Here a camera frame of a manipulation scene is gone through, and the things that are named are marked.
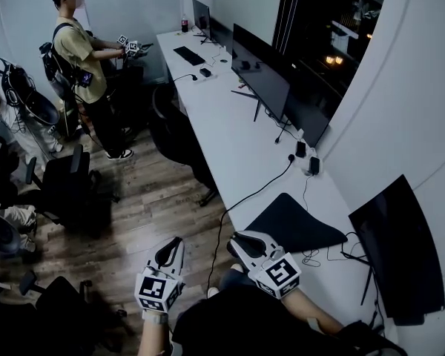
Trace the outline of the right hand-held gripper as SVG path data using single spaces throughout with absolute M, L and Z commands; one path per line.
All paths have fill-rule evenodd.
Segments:
M 257 287 L 282 299 L 300 285 L 301 270 L 290 253 L 277 247 L 270 235 L 258 231 L 238 231 L 228 242 L 229 253 L 243 264 Z

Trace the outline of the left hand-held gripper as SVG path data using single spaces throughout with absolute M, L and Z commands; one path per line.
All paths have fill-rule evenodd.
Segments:
M 161 241 L 147 253 L 147 266 L 136 275 L 134 297 L 146 311 L 169 313 L 185 286 L 180 274 L 183 267 L 185 244 L 181 237 Z M 172 274 L 160 270 L 169 268 Z

